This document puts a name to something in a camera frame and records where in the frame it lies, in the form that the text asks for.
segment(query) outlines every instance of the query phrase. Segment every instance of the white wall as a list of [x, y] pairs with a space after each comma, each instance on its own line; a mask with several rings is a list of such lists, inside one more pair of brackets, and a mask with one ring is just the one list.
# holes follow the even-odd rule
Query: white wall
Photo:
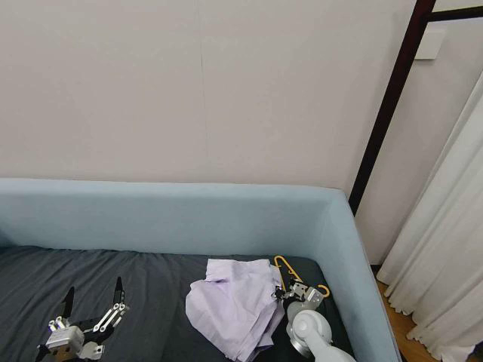
[[[290, 183], [349, 194], [413, 6], [4, 0], [0, 176]], [[410, 75], [358, 217], [373, 262], [483, 66], [476, 27], [451, 28], [450, 47]], [[396, 165], [404, 176], [394, 176]]]
[[[481, 5], [440, 0], [436, 10]], [[431, 24], [447, 36], [434, 61], [416, 61], [356, 215], [369, 259], [382, 262], [483, 71], [483, 20]]]

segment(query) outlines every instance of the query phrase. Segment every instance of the purple shirt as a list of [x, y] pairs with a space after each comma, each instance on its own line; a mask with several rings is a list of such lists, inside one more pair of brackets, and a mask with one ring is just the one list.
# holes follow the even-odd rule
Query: purple shirt
[[209, 259], [206, 279], [191, 284], [186, 315], [227, 358], [252, 361], [273, 345], [271, 335], [285, 313], [274, 294], [280, 278], [268, 259]]

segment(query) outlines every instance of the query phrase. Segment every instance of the dark gray bedsheet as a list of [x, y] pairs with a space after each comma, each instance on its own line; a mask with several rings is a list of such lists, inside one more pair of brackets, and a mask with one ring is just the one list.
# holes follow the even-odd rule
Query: dark gray bedsheet
[[[246, 261], [260, 256], [224, 258]], [[35, 360], [35, 347], [46, 341], [47, 323], [71, 286], [75, 287], [71, 321], [103, 315], [112, 304], [115, 280], [121, 276], [131, 310], [106, 340], [103, 362], [225, 361], [223, 353], [185, 315], [189, 285], [205, 278], [207, 260], [208, 256], [129, 251], [0, 249], [0, 360]], [[306, 283], [325, 283], [312, 260], [288, 257], [288, 261]], [[331, 297], [325, 308], [320, 312], [331, 324], [334, 344], [352, 354]], [[256, 361], [307, 360], [291, 347], [286, 324], [285, 318], [273, 336], [275, 346]]]

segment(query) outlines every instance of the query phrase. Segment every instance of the dark wooden door frame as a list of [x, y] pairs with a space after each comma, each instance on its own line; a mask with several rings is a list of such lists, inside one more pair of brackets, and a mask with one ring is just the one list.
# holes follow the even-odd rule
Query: dark wooden door frame
[[413, 14], [409, 20], [405, 37], [399, 49], [398, 57], [392, 69], [391, 78], [389, 79], [383, 101], [372, 128], [371, 136], [369, 137], [368, 145], [362, 157], [357, 177], [355, 178], [354, 186], [349, 196], [349, 205], [354, 215], [357, 213], [362, 195], [371, 177], [371, 172], [376, 163], [380, 148], [383, 145], [384, 137], [391, 124], [392, 116], [394, 115], [395, 108], [398, 105], [402, 90], [408, 79], [414, 57], [420, 46], [427, 24], [432, 21], [483, 17], [483, 6], [432, 12], [434, 6], [435, 0], [417, 0], [414, 6]]

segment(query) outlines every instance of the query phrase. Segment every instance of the wooden floor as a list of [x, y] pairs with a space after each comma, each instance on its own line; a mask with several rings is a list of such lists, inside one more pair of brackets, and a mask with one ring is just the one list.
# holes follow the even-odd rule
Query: wooden floor
[[[415, 326], [411, 317], [396, 313], [394, 309], [389, 307], [387, 298], [383, 295], [387, 286], [385, 284], [377, 282], [381, 296], [383, 297], [384, 305], [386, 306], [386, 312], [391, 323], [392, 330], [396, 340], [398, 341], [399, 350], [406, 357], [408, 362], [436, 362], [431, 354], [424, 348], [422, 344], [417, 341], [409, 340], [406, 338], [406, 334]], [[478, 359], [471, 357], [468, 362], [478, 362]]]

